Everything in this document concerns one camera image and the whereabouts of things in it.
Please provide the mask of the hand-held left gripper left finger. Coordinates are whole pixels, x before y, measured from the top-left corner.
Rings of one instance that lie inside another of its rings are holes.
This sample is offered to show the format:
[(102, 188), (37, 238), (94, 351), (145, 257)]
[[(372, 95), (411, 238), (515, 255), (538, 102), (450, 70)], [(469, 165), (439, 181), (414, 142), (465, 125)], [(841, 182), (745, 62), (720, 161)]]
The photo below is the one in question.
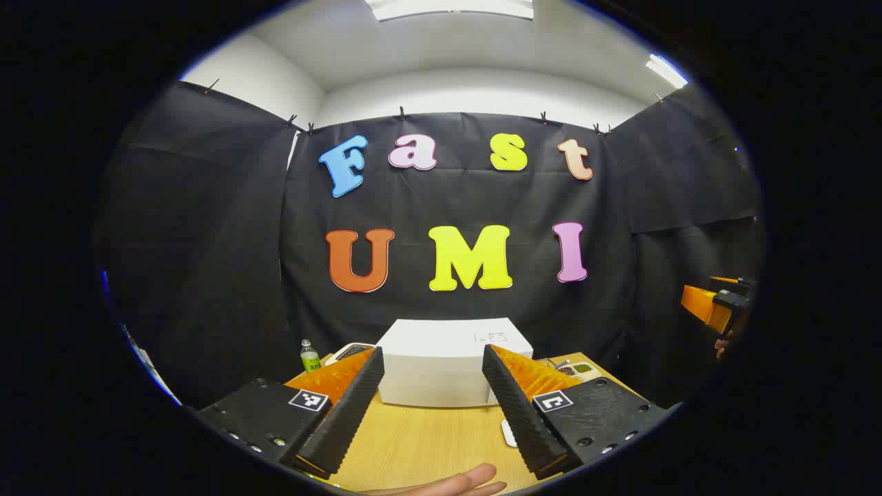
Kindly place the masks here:
[(328, 479), (340, 470), (383, 376), (383, 351), (370, 348), (284, 384), (249, 381), (196, 417), (270, 464)]

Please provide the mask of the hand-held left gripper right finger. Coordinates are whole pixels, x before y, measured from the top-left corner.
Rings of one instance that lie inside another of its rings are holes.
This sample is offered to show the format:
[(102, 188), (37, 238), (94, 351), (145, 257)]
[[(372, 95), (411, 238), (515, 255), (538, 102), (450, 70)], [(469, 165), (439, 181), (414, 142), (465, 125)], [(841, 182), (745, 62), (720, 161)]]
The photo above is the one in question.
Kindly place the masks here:
[(538, 480), (601, 464), (680, 411), (680, 403), (661, 407), (583, 364), (589, 374), (567, 375), (493, 343), (483, 349), (482, 373)]

